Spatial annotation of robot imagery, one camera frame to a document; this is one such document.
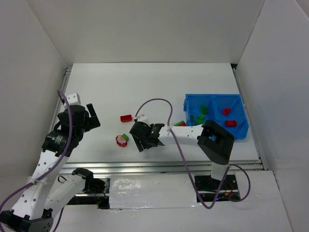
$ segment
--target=red object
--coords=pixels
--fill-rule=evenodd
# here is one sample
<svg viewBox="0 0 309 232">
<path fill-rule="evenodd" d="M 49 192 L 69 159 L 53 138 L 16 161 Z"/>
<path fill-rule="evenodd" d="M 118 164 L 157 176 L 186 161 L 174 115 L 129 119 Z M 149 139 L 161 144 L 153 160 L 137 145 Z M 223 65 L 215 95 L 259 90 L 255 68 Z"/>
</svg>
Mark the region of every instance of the red object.
<svg viewBox="0 0 309 232">
<path fill-rule="evenodd" d="M 132 115 L 120 116 L 120 121 L 122 121 L 122 122 L 130 122 L 130 121 L 132 121 Z"/>
<path fill-rule="evenodd" d="M 225 125 L 227 127 L 235 127 L 235 126 L 237 126 L 237 122 L 236 122 L 236 120 L 226 120 Z"/>
<path fill-rule="evenodd" d="M 122 137 L 121 135 L 116 136 L 116 142 L 121 147 L 125 147 L 127 145 L 126 139 Z"/>
<path fill-rule="evenodd" d="M 186 123 L 183 122 L 183 123 L 179 124 L 177 127 L 185 127 L 185 126 L 186 126 Z"/>
<path fill-rule="evenodd" d="M 228 114 L 231 112 L 231 109 L 230 108 L 224 108 L 222 110 L 222 114 L 224 114 L 225 116 L 228 116 Z"/>
</svg>

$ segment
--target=white tabletop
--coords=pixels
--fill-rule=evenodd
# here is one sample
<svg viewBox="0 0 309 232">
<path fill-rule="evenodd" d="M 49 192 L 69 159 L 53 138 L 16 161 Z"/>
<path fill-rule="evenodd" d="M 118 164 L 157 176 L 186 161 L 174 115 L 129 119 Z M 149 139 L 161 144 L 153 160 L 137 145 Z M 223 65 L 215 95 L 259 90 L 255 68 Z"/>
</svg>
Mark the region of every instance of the white tabletop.
<svg viewBox="0 0 309 232">
<path fill-rule="evenodd" d="M 74 64 L 66 95 L 77 92 L 82 105 L 93 103 L 101 127 L 85 133 L 69 162 L 157 162 L 181 161 L 175 145 L 139 152 L 129 134 L 133 122 L 122 123 L 120 116 L 135 115 L 138 107 L 151 98 L 165 98 L 174 108 L 171 125 L 185 121 L 186 93 L 239 94 L 230 64 L 213 63 L 105 63 Z M 140 112 L 150 123 L 166 123 L 169 106 L 148 103 Z M 127 134 L 126 147 L 115 137 Z M 188 161 L 208 161 L 198 146 L 182 146 Z M 231 160 L 256 161 L 258 154 L 251 129 L 246 139 L 234 143 Z"/>
</svg>

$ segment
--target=red rectangular block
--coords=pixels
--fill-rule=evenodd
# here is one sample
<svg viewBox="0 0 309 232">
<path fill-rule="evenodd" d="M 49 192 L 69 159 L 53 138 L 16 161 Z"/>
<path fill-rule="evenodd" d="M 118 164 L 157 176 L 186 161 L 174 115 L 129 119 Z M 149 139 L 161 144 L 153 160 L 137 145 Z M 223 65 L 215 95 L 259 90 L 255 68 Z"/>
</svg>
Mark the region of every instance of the red rectangular block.
<svg viewBox="0 0 309 232">
<path fill-rule="evenodd" d="M 122 122 L 130 122 L 130 121 L 132 121 L 132 115 L 120 116 L 120 121 L 122 121 Z"/>
<path fill-rule="evenodd" d="M 236 120 L 226 120 L 225 121 L 225 125 L 227 127 L 236 127 L 237 126 L 237 122 L 236 122 Z"/>
</svg>

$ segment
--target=blue bin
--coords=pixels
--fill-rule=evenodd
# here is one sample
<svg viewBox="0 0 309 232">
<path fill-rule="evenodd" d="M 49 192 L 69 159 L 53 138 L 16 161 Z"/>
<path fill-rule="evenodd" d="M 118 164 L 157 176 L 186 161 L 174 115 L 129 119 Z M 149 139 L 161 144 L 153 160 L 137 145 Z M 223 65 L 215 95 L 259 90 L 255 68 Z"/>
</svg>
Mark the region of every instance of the blue bin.
<svg viewBox="0 0 309 232">
<path fill-rule="evenodd" d="M 186 94 L 183 110 L 186 114 L 187 126 L 193 126 L 197 116 L 201 113 L 200 107 L 207 107 L 205 120 L 213 120 L 235 136 L 235 139 L 244 139 L 247 136 L 249 124 L 239 94 Z M 224 108 L 230 108 L 228 116 L 222 113 Z M 236 127 L 225 126 L 226 120 L 235 120 Z"/>
</svg>

